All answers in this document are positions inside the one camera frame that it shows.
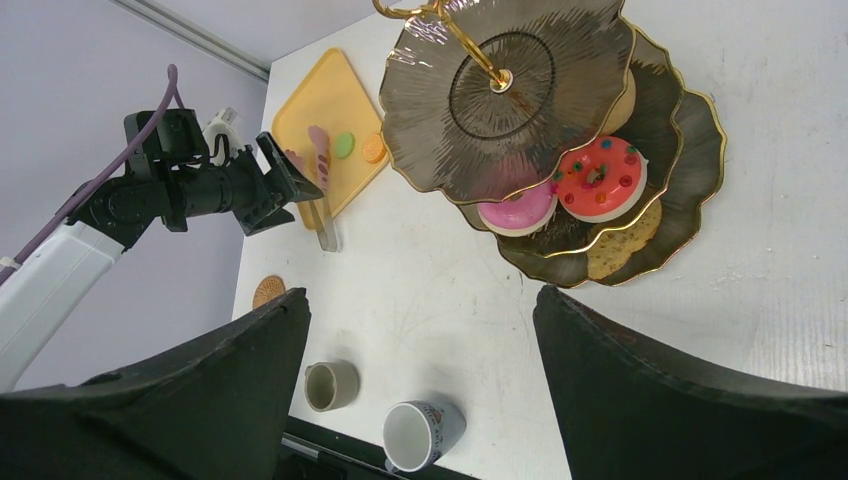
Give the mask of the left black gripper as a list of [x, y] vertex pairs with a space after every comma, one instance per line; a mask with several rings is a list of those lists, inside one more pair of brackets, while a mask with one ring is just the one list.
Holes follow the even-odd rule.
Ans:
[[270, 170], [262, 172], [250, 149], [221, 166], [179, 167], [169, 180], [170, 212], [165, 226], [185, 232], [187, 220], [230, 212], [246, 236], [291, 223], [286, 203], [315, 201], [324, 192], [308, 180], [267, 131], [256, 137]]

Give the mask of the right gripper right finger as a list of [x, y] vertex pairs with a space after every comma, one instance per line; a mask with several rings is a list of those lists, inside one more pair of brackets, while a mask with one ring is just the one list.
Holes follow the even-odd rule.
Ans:
[[533, 325], [575, 479], [843, 479], [847, 396], [703, 360], [558, 288]]

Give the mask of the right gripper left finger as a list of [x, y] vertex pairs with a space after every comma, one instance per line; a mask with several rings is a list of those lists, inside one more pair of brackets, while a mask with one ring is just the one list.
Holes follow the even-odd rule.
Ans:
[[310, 328], [306, 292], [77, 386], [1, 398], [5, 479], [269, 479]]

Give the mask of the pink handled metal tongs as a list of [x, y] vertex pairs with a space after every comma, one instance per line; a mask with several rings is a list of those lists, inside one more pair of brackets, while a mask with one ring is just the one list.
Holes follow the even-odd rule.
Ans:
[[315, 151], [313, 160], [306, 161], [290, 149], [285, 149], [283, 153], [301, 173], [305, 170], [314, 172], [316, 185], [322, 190], [324, 196], [320, 201], [308, 203], [313, 226], [321, 249], [325, 252], [338, 253], [341, 250], [340, 241], [329, 202], [330, 137], [323, 128], [317, 125], [309, 126], [307, 134]]

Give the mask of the green sandwich cookie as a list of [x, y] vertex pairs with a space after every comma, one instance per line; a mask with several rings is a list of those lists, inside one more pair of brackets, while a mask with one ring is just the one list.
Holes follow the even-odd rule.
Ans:
[[333, 154], [336, 158], [349, 157], [356, 146], [356, 137], [353, 133], [345, 131], [336, 136], [333, 143]]

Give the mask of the blue grey mug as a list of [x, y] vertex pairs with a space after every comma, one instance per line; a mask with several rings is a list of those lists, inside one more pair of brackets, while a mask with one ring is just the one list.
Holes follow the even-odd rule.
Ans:
[[397, 471], [418, 472], [441, 459], [464, 435], [467, 422], [453, 404], [411, 400], [393, 405], [382, 424], [382, 446]]

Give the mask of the pink frosted donut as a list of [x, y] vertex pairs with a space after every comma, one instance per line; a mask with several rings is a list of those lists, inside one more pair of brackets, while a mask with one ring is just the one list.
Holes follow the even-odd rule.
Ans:
[[558, 199], [551, 180], [501, 202], [483, 202], [477, 212], [483, 224], [505, 237], [524, 237], [542, 229], [552, 218]]

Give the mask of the red strawberry donut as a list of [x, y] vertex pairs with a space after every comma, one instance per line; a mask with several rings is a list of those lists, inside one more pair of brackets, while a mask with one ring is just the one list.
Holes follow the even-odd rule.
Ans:
[[648, 160], [629, 142], [602, 136], [564, 153], [554, 173], [560, 205], [572, 217], [593, 224], [631, 210], [647, 184]]

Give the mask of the round tan cookie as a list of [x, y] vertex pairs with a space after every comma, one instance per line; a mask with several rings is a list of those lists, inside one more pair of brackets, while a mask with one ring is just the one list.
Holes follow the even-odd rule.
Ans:
[[636, 82], [632, 71], [629, 70], [626, 79], [626, 88], [610, 110], [606, 122], [599, 131], [600, 136], [609, 136], [628, 122], [634, 111], [636, 98]]

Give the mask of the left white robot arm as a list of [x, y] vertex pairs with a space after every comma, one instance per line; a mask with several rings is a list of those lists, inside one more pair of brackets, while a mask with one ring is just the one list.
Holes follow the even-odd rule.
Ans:
[[251, 236], [290, 223], [289, 203], [323, 198], [267, 132], [251, 146], [216, 125], [204, 134], [191, 109], [142, 111], [124, 120], [124, 172], [89, 181], [79, 205], [1, 285], [1, 390], [10, 392], [91, 288], [155, 220], [185, 232], [192, 217], [232, 213]]

